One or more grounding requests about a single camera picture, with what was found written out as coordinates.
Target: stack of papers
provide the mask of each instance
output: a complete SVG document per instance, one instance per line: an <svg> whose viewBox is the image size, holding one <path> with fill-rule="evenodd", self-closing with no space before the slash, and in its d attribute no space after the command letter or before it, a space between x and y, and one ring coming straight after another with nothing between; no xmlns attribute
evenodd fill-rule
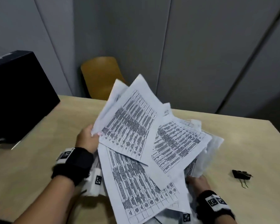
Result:
<svg viewBox="0 0 280 224"><path fill-rule="evenodd" d="M185 176L198 177L222 138L182 120L153 94L142 75L116 80L92 133L117 223L142 224L165 209L191 213Z"/></svg>

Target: left hand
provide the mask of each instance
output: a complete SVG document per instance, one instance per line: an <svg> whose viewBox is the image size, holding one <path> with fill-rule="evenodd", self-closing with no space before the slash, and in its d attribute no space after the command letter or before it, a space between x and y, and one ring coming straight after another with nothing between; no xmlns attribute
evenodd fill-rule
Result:
<svg viewBox="0 0 280 224"><path fill-rule="evenodd" d="M77 136L75 147L85 148L92 154L98 149L98 134L91 136L93 124L88 125Z"/></svg>

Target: hand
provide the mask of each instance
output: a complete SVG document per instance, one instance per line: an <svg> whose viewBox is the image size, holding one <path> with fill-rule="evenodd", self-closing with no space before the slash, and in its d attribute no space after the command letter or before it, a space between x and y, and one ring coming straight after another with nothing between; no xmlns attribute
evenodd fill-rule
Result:
<svg viewBox="0 0 280 224"><path fill-rule="evenodd" d="M203 191L211 190L208 181L204 175L201 175L199 178L187 176L186 182L187 184L193 186L196 196L199 196Z"/></svg>
<svg viewBox="0 0 280 224"><path fill-rule="evenodd" d="M78 134L75 147L85 148L92 154L98 149L98 134L91 136L93 124L88 125Z"/></svg>

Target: table surface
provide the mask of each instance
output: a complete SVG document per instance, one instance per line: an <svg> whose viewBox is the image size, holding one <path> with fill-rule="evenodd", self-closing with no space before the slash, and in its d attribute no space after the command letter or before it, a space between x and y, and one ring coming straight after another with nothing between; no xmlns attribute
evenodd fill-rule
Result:
<svg viewBox="0 0 280 224"><path fill-rule="evenodd" d="M93 123L105 101L59 96L60 104L13 150L0 148L0 219L14 221L50 181L60 151ZM280 223L280 133L266 120L173 110L199 119L203 130L225 139L207 169L213 190L232 208L238 223ZM231 170L253 175L241 187ZM73 223L116 223L108 198L82 197Z"/></svg>

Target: chair backrest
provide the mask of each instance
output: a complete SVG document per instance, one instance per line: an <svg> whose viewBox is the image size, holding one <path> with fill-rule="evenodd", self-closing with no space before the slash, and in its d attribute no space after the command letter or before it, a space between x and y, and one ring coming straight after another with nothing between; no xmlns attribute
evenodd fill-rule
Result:
<svg viewBox="0 0 280 224"><path fill-rule="evenodd" d="M125 82L114 57L96 57L84 62L81 71L89 95L93 99L108 100L116 79Z"/></svg>

